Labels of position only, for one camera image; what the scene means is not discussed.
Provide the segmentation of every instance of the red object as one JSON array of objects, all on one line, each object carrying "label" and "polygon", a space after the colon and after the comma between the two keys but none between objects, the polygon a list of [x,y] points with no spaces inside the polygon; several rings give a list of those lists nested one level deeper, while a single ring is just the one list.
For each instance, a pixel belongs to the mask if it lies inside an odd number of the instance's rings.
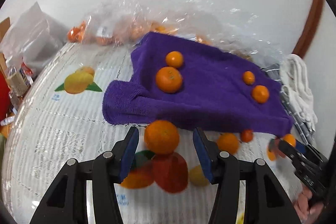
[{"label": "red object", "polygon": [[174,194],[186,189],[188,166],[180,154],[155,155],[152,163],[154,180],[163,190]]},{"label": "red object", "polygon": [[6,118],[11,101],[8,96],[9,88],[7,86],[5,77],[0,73],[0,120]]}]

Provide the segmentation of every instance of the white cloth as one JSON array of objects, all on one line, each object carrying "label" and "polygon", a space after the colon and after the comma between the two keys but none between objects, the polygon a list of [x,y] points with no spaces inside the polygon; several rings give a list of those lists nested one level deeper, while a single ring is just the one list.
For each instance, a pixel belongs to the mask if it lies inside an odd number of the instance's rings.
[{"label": "white cloth", "polygon": [[308,87],[307,67],[296,54],[290,54],[280,65],[280,78],[283,91],[288,95],[289,102],[306,122],[310,131],[315,131],[318,119],[314,112],[314,97]]}]

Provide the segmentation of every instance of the cardboard box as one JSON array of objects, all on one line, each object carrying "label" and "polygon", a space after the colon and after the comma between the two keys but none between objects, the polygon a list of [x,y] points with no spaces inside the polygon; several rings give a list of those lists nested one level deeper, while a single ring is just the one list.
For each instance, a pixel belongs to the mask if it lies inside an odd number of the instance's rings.
[{"label": "cardboard box", "polygon": [[[9,20],[9,17],[7,17],[4,21],[0,22],[0,43],[10,26],[11,21]],[[5,69],[7,69],[5,56],[3,55],[3,53],[0,53],[0,71],[3,75],[5,75]]]}]

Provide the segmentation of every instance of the human hand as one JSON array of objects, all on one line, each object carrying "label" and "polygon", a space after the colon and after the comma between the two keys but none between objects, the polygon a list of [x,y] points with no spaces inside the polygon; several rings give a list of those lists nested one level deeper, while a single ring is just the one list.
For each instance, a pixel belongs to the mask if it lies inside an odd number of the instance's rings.
[{"label": "human hand", "polygon": [[301,221],[305,224],[312,224],[317,220],[323,209],[323,203],[317,203],[309,209],[308,200],[312,198],[312,192],[303,186],[302,192],[300,193],[297,200],[294,202],[294,208],[298,214]]}]

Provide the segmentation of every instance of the blue gripper pad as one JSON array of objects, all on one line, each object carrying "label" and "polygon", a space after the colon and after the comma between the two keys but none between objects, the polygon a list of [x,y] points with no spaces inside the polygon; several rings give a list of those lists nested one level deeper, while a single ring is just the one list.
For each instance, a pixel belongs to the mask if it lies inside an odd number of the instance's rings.
[{"label": "blue gripper pad", "polygon": [[208,155],[204,142],[201,139],[200,134],[198,133],[197,128],[195,128],[193,132],[193,143],[196,149],[197,157],[203,170],[203,174],[209,180],[209,182],[212,183],[214,180],[214,176],[212,175],[211,171],[211,159]]},{"label": "blue gripper pad", "polygon": [[123,142],[127,142],[129,139],[127,146],[124,149],[124,153],[120,159],[120,172],[118,176],[120,181],[123,181],[124,178],[127,177],[139,143],[139,130],[136,127],[132,127],[131,129],[128,131],[125,139],[123,140]]}]

